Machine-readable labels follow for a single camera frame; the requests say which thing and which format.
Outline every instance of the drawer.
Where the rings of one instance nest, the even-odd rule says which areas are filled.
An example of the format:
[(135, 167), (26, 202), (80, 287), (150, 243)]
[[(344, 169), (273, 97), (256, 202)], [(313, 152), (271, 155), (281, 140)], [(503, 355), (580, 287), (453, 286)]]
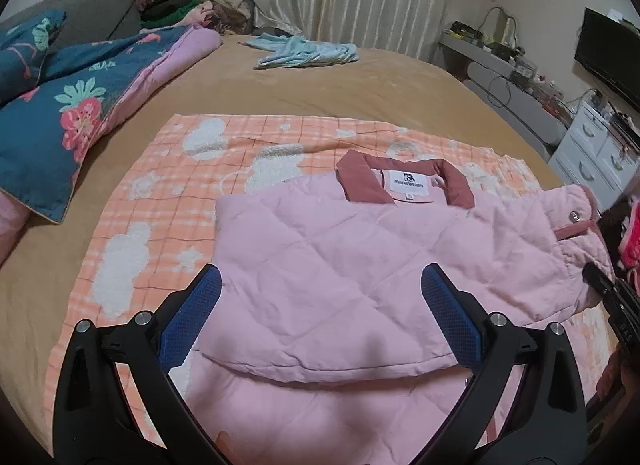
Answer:
[(585, 107), (581, 107), (576, 114), (571, 124), (571, 132), (578, 139), (580, 145), (594, 156), (607, 140), (607, 128)]
[(565, 167), (565, 163), (562, 163), (561, 157), (558, 155), (552, 156), (549, 160), (549, 167), (558, 175), (558, 177), (564, 182), (565, 185), (574, 185), (578, 183), (578, 180), (569, 172)]
[(572, 180), (593, 191), (600, 210), (606, 210), (620, 195), (620, 189), (604, 177), (572, 134), (567, 141), (562, 142), (562, 152), (558, 161), (561, 168), (572, 176)]
[(598, 164), (624, 190), (636, 173), (638, 155), (632, 149), (625, 152), (622, 144), (609, 135), (598, 153)]

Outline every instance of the bed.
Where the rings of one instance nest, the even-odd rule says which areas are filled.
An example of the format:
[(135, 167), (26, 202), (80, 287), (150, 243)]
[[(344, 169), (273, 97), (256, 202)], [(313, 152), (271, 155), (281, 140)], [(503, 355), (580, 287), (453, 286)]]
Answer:
[(43, 415), (47, 359), (70, 291), (110, 194), (176, 113), (271, 114), (389, 122), (523, 159), (543, 189), (561, 185), (542, 158), (472, 92), (441, 69), (383, 50), (305, 70), (252, 69), (264, 54), (225, 37), (217, 51), (154, 95), (89, 151), (62, 225), (33, 215), (0, 269), (0, 385), (32, 434)]

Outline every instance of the black tv screen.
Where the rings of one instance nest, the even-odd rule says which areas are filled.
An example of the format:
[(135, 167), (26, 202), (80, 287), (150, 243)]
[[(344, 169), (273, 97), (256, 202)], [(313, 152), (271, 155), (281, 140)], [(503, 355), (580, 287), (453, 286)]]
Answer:
[(640, 36), (634, 30), (586, 8), (575, 60), (640, 112)]

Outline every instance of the cable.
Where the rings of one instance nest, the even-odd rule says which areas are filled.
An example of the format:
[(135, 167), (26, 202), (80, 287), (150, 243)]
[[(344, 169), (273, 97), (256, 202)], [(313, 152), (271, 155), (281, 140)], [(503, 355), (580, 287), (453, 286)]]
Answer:
[(562, 100), (558, 100), (558, 99), (557, 99), (557, 98), (555, 98), (555, 97), (554, 97), (554, 98), (552, 98), (552, 100), (553, 100), (556, 104), (560, 104), (564, 109), (566, 109), (566, 111), (568, 111), (568, 112), (569, 112), (569, 114), (570, 114), (571, 116), (574, 116), (574, 117), (575, 117), (575, 115), (577, 114), (577, 112), (573, 112), (573, 111), (569, 108), (569, 106), (567, 106), (567, 105), (566, 105)]
[(587, 93), (589, 93), (590, 91), (595, 91), (595, 89), (593, 88), (589, 88), (588, 90), (586, 90), (582, 95), (578, 96), (578, 98), (574, 98), (573, 100), (569, 100), (568, 102), (565, 102), (565, 104), (573, 104), (574, 102), (577, 102), (578, 100), (581, 100), (584, 98), (584, 95), (586, 95)]
[[(511, 88), (509, 87), (509, 81), (505, 79), (505, 81), (506, 81), (506, 85), (507, 85), (507, 91), (509, 92), (509, 100), (507, 100), (507, 103), (506, 103), (506, 104), (503, 104), (503, 103), (498, 99), (498, 97), (497, 97), (497, 96), (495, 96), (495, 95), (491, 92), (491, 86), (492, 86), (492, 84), (493, 84), (497, 79), (501, 79), (501, 78), (502, 78), (502, 76), (501, 76), (501, 75), (498, 75), (498, 76), (497, 76), (497, 77), (495, 77), (491, 82), (489, 82), (489, 85), (488, 85), (488, 87), (487, 87), (487, 89), (486, 89), (486, 92), (487, 92), (487, 96), (488, 96), (489, 103), (490, 103), (492, 106), (495, 106), (495, 107), (497, 107), (497, 108), (506, 108), (506, 107), (511, 103), (511, 97), (513, 96), (513, 95), (512, 95), (512, 93), (511, 93)], [(491, 97), (493, 97), (493, 98), (498, 102), (498, 104), (494, 104), (494, 103), (492, 103), (492, 101), (491, 101)]]
[(515, 42), (516, 48), (519, 46), (518, 44), (518, 21), (516, 20), (516, 18), (513, 15), (510, 15), (509, 13), (507, 13), (507, 11), (501, 7), (500, 5), (496, 5), (496, 6), (492, 6), (491, 8), (489, 8), (489, 10), (486, 12), (486, 14), (484, 15), (484, 19), (482, 20), (482, 24), (480, 26), (478, 26), (478, 31), (482, 31), (482, 26), (484, 26), (486, 24), (486, 20), (489, 18), (489, 14), (493, 11), (493, 10), (500, 10), (502, 12), (502, 14), (507, 18), (507, 22), (509, 22), (510, 20), (513, 21), (513, 41)]

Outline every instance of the dark pink trim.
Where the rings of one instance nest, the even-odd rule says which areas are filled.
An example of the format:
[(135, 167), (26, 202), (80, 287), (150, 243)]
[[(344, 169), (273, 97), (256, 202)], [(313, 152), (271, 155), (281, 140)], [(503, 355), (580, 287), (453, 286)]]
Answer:
[(598, 228), (598, 204), (596, 203), (596, 198), (590, 188), (585, 187), (584, 185), (580, 185), (580, 188), (584, 192), (585, 196), (587, 196), (591, 205), (591, 218), (587, 221), (578, 221), (577, 223), (572, 223), (569, 226), (563, 226), (559, 230), (556, 230), (556, 239), (561, 241), (562, 239), (573, 238), (574, 236), (580, 236), (587, 230), (591, 229), (597, 233), (603, 244), (606, 245), (604, 238), (602, 237), (602, 233)]
[(465, 176), (448, 161), (431, 159), (422, 161), (399, 161), (391, 158), (378, 158), (350, 149), (337, 164), (338, 181), (344, 188), (349, 201), (360, 203), (393, 203), (394, 200), (380, 185), (371, 169), (402, 170), (438, 175), (446, 183), (447, 204), (463, 209), (472, 209), (476, 205), (474, 194), (469, 188)]
[(498, 428), (495, 423), (495, 415), (489, 420), (489, 425), (486, 426), (486, 442), (491, 443), (498, 439)]

